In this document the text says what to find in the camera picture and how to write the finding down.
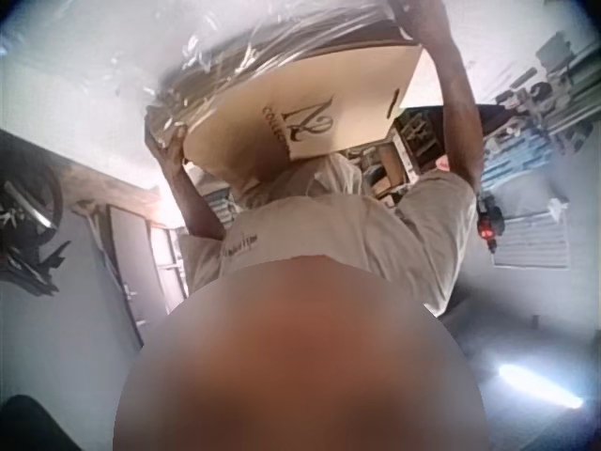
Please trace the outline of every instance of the person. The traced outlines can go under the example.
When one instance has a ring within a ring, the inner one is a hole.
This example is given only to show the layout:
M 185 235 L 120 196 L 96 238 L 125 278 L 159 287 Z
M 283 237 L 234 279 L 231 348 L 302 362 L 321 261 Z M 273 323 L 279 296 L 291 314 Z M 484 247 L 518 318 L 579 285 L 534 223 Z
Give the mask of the person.
M 400 0 L 393 9 L 436 65 L 449 171 L 421 177 L 391 214 L 362 195 L 361 174 L 344 157 L 297 163 L 246 194 L 248 209 L 225 231 L 183 169 L 185 127 L 165 148 L 146 129 L 189 231 L 180 248 L 190 293 L 252 265 L 324 256 L 395 283 L 435 316 L 445 311 L 475 216 L 482 126 L 441 1 Z
M 407 1 L 399 18 L 439 72 L 450 172 L 422 177 L 396 214 L 332 156 L 246 194 L 226 232 L 182 169 L 185 130 L 167 148 L 148 139 L 190 232 L 193 293 L 131 368 L 115 451 L 487 449 L 475 379 L 431 314 L 474 216 L 482 131 L 442 3 Z

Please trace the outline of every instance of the hand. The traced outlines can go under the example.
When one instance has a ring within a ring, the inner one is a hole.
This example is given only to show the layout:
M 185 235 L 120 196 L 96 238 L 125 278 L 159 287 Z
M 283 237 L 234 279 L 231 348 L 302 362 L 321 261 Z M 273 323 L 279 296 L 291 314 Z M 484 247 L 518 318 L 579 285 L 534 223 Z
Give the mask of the hand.
M 446 7 L 441 0 L 389 0 L 399 25 L 432 53 L 453 45 Z
M 176 128 L 171 141 L 167 146 L 161 146 L 145 124 L 145 143 L 150 153 L 161 165 L 162 172 L 166 177 L 174 176 L 181 170 L 184 162 L 184 140 L 188 129 L 185 125 Z

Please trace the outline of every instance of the door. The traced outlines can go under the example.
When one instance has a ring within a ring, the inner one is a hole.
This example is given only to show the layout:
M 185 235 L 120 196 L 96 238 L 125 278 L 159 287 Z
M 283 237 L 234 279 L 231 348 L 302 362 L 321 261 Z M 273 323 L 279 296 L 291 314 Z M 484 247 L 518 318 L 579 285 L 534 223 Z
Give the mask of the door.
M 167 316 L 146 219 L 111 207 L 116 264 L 131 313 L 143 341 Z

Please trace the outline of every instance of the ceiling light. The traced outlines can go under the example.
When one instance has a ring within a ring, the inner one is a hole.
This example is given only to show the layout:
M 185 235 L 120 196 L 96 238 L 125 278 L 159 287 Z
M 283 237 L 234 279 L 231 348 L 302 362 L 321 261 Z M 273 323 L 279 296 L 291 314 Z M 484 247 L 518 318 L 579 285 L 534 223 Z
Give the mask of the ceiling light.
M 582 405 L 581 398 L 521 366 L 503 365 L 499 373 L 511 386 L 532 397 L 570 409 L 578 409 Z

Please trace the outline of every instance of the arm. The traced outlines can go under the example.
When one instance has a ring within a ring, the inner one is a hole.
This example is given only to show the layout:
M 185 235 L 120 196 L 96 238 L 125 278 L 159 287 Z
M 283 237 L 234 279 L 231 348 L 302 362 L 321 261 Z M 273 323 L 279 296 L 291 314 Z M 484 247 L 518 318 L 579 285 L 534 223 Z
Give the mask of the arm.
M 180 127 L 169 145 L 161 148 L 146 126 L 146 145 L 161 165 L 188 231 L 195 237 L 222 241 L 225 237 L 222 223 L 203 196 L 196 191 L 183 168 L 185 137 L 186 129 Z
M 421 42 L 436 65 L 444 103 L 444 146 L 451 172 L 477 193 L 484 170 L 482 123 L 446 9 L 440 0 L 400 3 L 400 9 L 393 6 L 397 19 Z
M 436 64 L 442 89 L 444 146 L 449 167 L 477 193 L 484 170 L 484 137 L 468 74 L 453 43 L 446 49 L 428 52 Z

